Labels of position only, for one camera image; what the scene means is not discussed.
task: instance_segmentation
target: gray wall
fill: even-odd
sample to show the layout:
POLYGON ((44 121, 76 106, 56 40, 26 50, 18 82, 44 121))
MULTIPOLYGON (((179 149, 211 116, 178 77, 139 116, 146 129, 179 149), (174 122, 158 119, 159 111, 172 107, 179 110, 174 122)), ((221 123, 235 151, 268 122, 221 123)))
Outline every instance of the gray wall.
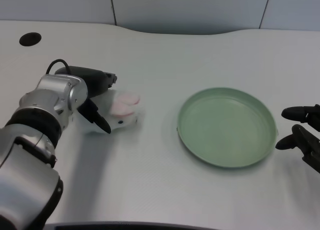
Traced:
MULTIPOLYGON (((113 0, 119 26, 212 34, 259 28, 267 0, 113 0)), ((111 0, 0 0, 0 19, 114 24, 111 0)), ((269 0, 261 28, 320 30, 320 0, 269 0)))
POLYGON ((261 27, 320 30, 320 0, 269 0, 261 27))
POLYGON ((114 23, 110 0, 0 0, 0 19, 114 23))
POLYGON ((119 26, 153 33, 213 34, 259 28, 267 0, 113 0, 119 26))

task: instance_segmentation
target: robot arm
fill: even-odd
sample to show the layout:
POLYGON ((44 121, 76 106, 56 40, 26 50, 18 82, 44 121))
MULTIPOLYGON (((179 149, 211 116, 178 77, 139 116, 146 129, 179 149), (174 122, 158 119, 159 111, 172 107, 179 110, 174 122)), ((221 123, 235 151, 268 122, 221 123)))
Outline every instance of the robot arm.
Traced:
MULTIPOLYGON (((301 106, 285 109, 284 118, 301 123, 308 123, 320 132, 320 106, 301 106)), ((299 124, 292 127, 292 134, 281 139, 275 146, 277 149, 293 149, 298 147, 303 153, 303 158, 309 166, 320 173, 320 140, 299 124)))
POLYGON ((40 230, 56 208, 63 182, 53 169, 55 147, 74 111, 84 109, 81 114, 85 118, 107 129, 108 123, 88 98, 107 91, 117 77, 65 65, 58 74, 44 75, 36 89, 20 99, 19 108, 0 129, 1 229, 40 230), (94 78, 101 74, 105 78, 94 78))

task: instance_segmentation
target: white table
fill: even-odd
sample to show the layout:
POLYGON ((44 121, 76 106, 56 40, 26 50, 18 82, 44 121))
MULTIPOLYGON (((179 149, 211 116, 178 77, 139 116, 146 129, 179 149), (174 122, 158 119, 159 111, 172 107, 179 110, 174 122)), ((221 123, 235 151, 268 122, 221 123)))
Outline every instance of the white table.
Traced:
POLYGON ((225 86, 264 102, 274 114, 278 139, 290 134, 294 123, 281 111, 319 103, 320 32, 190 36, 22 21, 0 21, 0 30, 1 126, 57 58, 116 73, 114 88, 140 93, 145 108, 140 125, 111 135, 83 136, 69 125, 56 149, 64 193, 48 223, 320 228, 320 174, 301 160, 299 149, 274 150, 251 168, 224 170, 195 158, 176 132, 178 110, 190 95, 225 86), (28 32, 39 32, 41 42, 20 46, 28 32))

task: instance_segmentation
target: plush bunny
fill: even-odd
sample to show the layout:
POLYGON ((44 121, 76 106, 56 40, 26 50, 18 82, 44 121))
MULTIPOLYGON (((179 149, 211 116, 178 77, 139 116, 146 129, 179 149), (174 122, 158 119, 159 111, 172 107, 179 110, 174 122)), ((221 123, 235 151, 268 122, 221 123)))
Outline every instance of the plush bunny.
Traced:
MULTIPOLYGON (((136 123, 139 115, 140 97, 137 94, 108 90, 106 93, 91 99, 98 107, 98 113, 105 118, 114 129, 136 123)), ((84 133, 105 133, 95 123, 90 123, 77 111, 72 115, 72 120, 84 133)))

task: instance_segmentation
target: green plate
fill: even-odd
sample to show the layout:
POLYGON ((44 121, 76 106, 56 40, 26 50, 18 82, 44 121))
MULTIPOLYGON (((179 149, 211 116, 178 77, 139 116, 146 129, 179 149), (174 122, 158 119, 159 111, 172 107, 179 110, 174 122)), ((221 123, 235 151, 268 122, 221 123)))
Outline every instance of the green plate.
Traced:
POLYGON ((227 168, 266 157, 277 138, 275 120, 259 100, 230 88, 213 88, 190 97, 178 116, 186 147, 200 159, 227 168))

